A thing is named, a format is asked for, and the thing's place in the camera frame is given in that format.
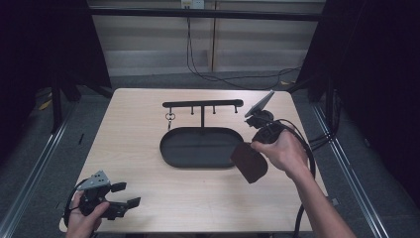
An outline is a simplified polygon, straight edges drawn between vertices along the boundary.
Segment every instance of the forearm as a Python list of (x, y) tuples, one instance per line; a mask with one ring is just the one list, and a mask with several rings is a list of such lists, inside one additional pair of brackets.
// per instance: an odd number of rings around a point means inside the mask
[(355, 237), (308, 170), (299, 171), (293, 181), (317, 237)]

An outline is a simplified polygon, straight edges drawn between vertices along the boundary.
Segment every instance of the wooden table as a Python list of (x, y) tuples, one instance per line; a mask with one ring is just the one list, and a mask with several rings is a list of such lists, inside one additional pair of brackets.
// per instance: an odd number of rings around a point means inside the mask
[[(161, 157), (159, 142), (167, 132), (162, 107), (167, 101), (242, 99), (233, 106), (206, 107), (206, 127), (227, 127), (251, 141), (256, 133), (244, 115), (267, 91), (118, 89), (110, 102), (79, 180), (103, 170), (111, 183), (125, 181), (126, 190), (109, 193), (108, 200), (140, 196), (140, 206), (124, 218), (103, 220), (100, 232), (205, 233), (292, 231), (300, 200), (293, 182), (269, 164), (267, 174), (248, 184), (239, 170), (177, 169)], [(276, 92), (265, 107), (275, 119), (292, 121), (303, 132), (291, 96)], [(199, 127), (200, 108), (173, 108), (171, 128)], [(325, 191), (318, 173), (318, 183)], [(301, 230), (311, 230), (306, 214)]]

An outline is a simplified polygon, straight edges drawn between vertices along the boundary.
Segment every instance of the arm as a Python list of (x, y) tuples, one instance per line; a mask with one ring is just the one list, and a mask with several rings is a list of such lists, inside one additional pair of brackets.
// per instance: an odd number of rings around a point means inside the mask
[[(83, 195), (82, 191), (79, 191), (74, 196), (73, 207), (79, 205), (80, 197)], [(88, 216), (84, 216), (80, 210), (74, 209), (70, 213), (68, 220), (66, 238), (89, 238), (92, 232), (98, 229), (101, 224), (100, 216), (108, 209), (109, 202), (102, 202), (97, 205), (92, 213)]]
[(251, 147), (293, 180), (317, 237), (356, 237), (312, 177), (305, 150), (293, 134), (283, 131), (273, 144), (252, 142)]

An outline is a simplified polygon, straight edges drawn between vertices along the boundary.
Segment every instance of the black oval tray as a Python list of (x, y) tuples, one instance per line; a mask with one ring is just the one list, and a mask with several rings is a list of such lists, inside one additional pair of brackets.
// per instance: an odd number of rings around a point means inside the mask
[(160, 140), (163, 159), (176, 168), (230, 168), (231, 155), (244, 139), (222, 127), (180, 127)]

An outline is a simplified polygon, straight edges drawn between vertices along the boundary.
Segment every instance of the human hand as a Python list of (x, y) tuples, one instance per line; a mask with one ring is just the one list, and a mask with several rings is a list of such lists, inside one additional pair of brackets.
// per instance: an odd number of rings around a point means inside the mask
[[(83, 191), (79, 191), (74, 195), (73, 207), (77, 207)], [(68, 219), (68, 228), (65, 235), (66, 238), (89, 238), (92, 232), (98, 229), (101, 224), (101, 215), (108, 209), (109, 202), (104, 201), (97, 205), (92, 213), (84, 216), (80, 209), (71, 211)]]
[(295, 179), (302, 170), (308, 170), (305, 150), (299, 140), (287, 130), (283, 130), (272, 144), (254, 141), (251, 147), (265, 154), (276, 168), (285, 171), (291, 179)]

